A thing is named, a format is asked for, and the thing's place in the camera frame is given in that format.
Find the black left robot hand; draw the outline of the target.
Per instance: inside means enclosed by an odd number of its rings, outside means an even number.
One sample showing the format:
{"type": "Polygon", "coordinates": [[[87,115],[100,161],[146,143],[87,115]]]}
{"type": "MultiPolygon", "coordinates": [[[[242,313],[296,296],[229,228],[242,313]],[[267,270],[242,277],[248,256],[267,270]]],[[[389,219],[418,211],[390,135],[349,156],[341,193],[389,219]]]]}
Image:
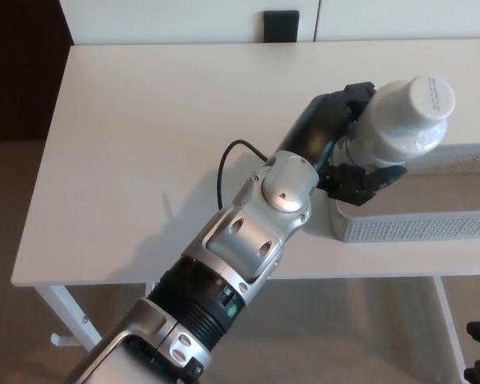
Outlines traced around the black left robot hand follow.
{"type": "Polygon", "coordinates": [[[327,192],[329,198],[355,206],[365,204],[407,173],[400,165],[369,171],[367,166],[331,163],[334,147],[342,139],[354,136],[375,93],[373,83],[361,82],[320,94],[304,109],[279,146],[312,165],[318,172],[318,188],[327,192]]]}

